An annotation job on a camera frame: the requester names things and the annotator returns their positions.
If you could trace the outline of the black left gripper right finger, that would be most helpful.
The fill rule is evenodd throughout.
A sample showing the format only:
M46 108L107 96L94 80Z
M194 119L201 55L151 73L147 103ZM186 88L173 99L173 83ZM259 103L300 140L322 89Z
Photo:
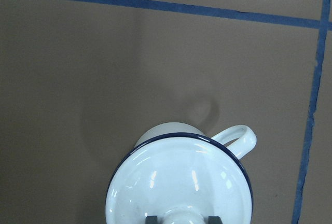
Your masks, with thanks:
M209 216L208 224L221 224L221 218L219 216Z

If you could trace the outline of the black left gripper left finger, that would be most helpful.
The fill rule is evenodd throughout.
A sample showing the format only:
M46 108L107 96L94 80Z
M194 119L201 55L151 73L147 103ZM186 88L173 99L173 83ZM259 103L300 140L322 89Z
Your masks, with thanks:
M158 224L158 216L147 216L145 224Z

